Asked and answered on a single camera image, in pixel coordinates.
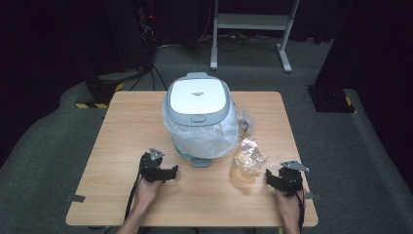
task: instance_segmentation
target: person's right hand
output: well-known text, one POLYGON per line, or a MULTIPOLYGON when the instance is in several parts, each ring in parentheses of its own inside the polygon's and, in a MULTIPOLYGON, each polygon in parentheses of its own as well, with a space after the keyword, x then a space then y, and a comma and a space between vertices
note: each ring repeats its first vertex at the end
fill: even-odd
MULTIPOLYGON (((305 189, 297 192, 298 196, 300 197, 300 200, 304 205, 304 209, 306 208, 306 201, 304 195, 305 193, 305 189)), ((278 211, 280 217, 282 218, 285 233, 300 233, 300 227, 298 225, 298 221, 300 219, 300 207, 297 197, 295 195, 291 197, 285 197, 281 191, 276 189, 276 198, 278 202, 278 211)))

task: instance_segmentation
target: white rice cooker lid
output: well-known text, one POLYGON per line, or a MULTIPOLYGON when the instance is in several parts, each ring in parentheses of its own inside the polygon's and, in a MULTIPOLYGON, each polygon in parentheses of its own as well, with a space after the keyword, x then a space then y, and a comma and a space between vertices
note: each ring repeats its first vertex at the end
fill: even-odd
POLYGON ((228 115, 229 91, 224 83, 204 72, 189 73, 170 86, 167 114, 184 126, 208 126, 228 115))

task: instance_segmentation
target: person's left hand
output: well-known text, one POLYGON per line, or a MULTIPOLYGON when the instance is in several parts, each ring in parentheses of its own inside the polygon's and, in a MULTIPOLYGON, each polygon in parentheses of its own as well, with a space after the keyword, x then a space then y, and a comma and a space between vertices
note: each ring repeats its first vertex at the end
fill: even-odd
POLYGON ((148 182, 145 178, 143 178, 137 186, 134 194, 133 209, 139 209, 141 213, 145 213, 155 200, 161 183, 161 181, 148 182))

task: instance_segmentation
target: hand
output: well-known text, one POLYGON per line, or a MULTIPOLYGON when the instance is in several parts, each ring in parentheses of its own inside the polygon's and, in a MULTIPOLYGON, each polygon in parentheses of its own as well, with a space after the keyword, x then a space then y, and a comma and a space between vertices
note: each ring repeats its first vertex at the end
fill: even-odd
POLYGON ((142 217, 154 202, 161 183, 161 181, 148 182, 145 178, 140 181, 134 193, 134 204, 131 208, 130 215, 119 228, 118 234, 137 233, 142 217))
MULTIPOLYGON (((303 202, 304 209, 306 208, 305 194, 306 190, 297 191, 300 200, 303 202)), ((276 198, 278 202, 278 210, 282 223, 287 234, 300 233, 298 221, 300 219, 300 207, 297 197, 285 197, 284 194, 276 189, 276 198)))
POLYGON ((158 188, 161 185, 161 181, 148 182, 143 178, 136 188, 134 193, 134 205, 131 213, 139 211, 140 213, 145 213, 149 206, 155 200, 158 193, 158 188))

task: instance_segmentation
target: black tape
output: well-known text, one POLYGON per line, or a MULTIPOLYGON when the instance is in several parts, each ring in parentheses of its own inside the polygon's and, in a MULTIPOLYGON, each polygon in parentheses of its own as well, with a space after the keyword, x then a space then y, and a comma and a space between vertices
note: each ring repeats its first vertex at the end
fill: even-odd
POLYGON ((66 202, 78 202, 78 203, 83 203, 85 201, 86 197, 81 196, 81 195, 69 195, 66 198, 66 202))

